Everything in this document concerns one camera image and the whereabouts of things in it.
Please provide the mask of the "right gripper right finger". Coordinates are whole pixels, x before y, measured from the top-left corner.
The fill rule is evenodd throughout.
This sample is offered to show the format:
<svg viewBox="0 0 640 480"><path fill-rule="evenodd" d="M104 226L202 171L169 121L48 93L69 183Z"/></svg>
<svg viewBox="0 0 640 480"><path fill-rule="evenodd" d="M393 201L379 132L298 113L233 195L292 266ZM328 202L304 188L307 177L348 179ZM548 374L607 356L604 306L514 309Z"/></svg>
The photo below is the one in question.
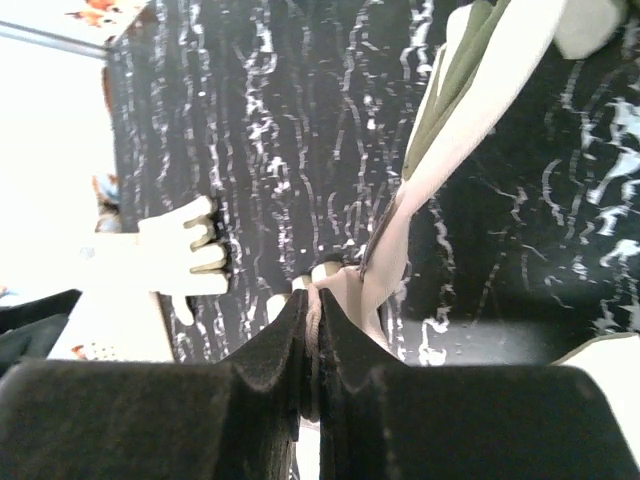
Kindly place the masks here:
<svg viewBox="0 0 640 480"><path fill-rule="evenodd" d="M565 366L416 367L319 294L324 479L635 479L602 390Z"/></svg>

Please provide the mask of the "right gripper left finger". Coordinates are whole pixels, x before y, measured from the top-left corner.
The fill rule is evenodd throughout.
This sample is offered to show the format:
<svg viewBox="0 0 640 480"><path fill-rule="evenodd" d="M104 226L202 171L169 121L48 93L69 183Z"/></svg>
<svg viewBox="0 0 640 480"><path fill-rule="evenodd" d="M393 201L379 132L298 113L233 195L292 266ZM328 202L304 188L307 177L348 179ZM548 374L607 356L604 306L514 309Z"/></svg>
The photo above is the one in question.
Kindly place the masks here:
<svg viewBox="0 0 640 480"><path fill-rule="evenodd" d="M1 380L5 479L285 479L308 296L215 364L26 360Z"/></svg>

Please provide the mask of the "white grey work glove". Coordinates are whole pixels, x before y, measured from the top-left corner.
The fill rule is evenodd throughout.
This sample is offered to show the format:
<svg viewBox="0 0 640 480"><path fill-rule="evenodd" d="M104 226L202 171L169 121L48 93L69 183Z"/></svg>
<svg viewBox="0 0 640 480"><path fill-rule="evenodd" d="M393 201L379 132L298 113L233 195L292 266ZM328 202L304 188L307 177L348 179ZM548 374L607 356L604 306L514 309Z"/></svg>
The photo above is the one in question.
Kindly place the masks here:
<svg viewBox="0 0 640 480"><path fill-rule="evenodd" d="M302 412L304 424L318 426L320 419L320 290L330 290L347 318L387 348L378 309L401 281L412 216L488 135L549 45L565 59L584 59L610 41L627 6L625 1L474 1L449 15L405 151L401 184L359 265L320 264L305 287L311 404Z"/></svg>

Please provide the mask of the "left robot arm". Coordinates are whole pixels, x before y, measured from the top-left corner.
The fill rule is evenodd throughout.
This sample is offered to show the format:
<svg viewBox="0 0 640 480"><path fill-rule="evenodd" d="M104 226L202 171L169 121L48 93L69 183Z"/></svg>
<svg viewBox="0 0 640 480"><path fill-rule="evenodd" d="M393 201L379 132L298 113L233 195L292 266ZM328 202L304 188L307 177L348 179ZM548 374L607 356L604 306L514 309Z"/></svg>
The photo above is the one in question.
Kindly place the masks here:
<svg viewBox="0 0 640 480"><path fill-rule="evenodd" d="M46 359L81 292L67 290L1 308L1 375L25 359Z"/></svg>

